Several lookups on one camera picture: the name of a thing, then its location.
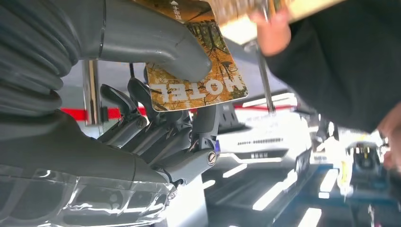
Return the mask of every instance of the joint screw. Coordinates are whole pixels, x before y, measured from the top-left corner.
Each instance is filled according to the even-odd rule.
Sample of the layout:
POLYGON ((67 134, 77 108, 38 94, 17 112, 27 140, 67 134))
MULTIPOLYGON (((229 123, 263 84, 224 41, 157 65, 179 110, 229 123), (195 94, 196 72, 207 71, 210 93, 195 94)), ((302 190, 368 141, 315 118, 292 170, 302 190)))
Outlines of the joint screw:
POLYGON ((208 164, 210 166, 214 165, 216 163, 216 159, 217 159, 216 153, 214 151, 211 151, 208 155, 208 164))
POLYGON ((145 126, 147 125, 147 121, 146 121, 146 119, 144 118, 144 117, 141 117, 139 120, 138 120, 138 122, 137 122, 137 125, 138 125, 138 128, 140 128, 140 129, 143 129, 143 128, 145 128, 145 126))

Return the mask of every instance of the autumn forest image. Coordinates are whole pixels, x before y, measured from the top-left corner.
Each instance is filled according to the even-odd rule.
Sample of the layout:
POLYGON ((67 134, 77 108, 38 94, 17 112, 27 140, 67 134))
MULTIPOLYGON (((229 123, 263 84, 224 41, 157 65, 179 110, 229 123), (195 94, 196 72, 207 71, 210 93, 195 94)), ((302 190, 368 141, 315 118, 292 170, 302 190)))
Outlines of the autumn forest image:
POLYGON ((194 0, 175 0, 173 4, 170 0, 136 0, 136 2, 153 8, 166 16, 177 20, 181 19, 179 21, 184 23, 196 37, 212 61, 211 72, 198 83, 176 79, 157 65, 147 64, 149 85, 154 87, 152 85, 167 84, 168 99, 160 90, 151 90, 155 110, 190 109, 227 102, 248 95, 242 76, 207 2, 194 0), (177 100, 176 93, 174 94, 176 87, 185 90, 187 100, 183 98, 177 100))

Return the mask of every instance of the gray robotic hand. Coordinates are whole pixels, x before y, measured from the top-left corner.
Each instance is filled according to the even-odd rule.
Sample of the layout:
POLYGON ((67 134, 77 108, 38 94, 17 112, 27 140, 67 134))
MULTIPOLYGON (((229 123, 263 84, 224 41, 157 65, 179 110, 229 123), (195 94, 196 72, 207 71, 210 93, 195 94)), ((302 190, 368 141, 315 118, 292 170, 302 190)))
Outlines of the gray robotic hand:
MULTIPOLYGON (((0 28, 0 226, 152 223, 171 199, 170 183, 190 182, 215 163, 216 107, 199 110, 189 148, 155 149, 163 155, 150 162, 109 146, 147 128, 130 135, 116 125, 120 136, 99 141, 58 110, 55 90, 78 60, 152 62, 202 80, 211 62, 184 25, 131 0, 4 0, 0 28)), ((140 122, 127 97, 104 89, 119 102, 123 126, 140 122)))

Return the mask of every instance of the white car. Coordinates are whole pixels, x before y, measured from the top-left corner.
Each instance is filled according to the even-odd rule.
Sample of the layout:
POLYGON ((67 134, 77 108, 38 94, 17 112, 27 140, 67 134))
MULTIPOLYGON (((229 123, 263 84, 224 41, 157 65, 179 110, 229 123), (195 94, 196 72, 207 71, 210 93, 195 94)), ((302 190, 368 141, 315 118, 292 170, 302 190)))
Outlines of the white car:
POLYGON ((237 107, 236 116, 245 127, 218 135, 220 155, 216 168, 239 164, 295 168, 297 157, 310 157, 312 142, 307 120, 293 112, 294 105, 282 106, 286 108, 277 108, 274 114, 269 114, 265 105, 237 107))

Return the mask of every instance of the black jacket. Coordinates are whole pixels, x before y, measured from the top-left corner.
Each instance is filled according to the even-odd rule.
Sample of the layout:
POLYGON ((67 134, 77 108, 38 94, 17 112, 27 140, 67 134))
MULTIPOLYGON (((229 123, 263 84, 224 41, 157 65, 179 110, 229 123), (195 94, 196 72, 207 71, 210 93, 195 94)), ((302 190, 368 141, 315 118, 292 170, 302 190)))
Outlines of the black jacket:
POLYGON ((346 0, 291 32, 268 67, 331 121, 372 132, 401 101, 400 0, 346 0))

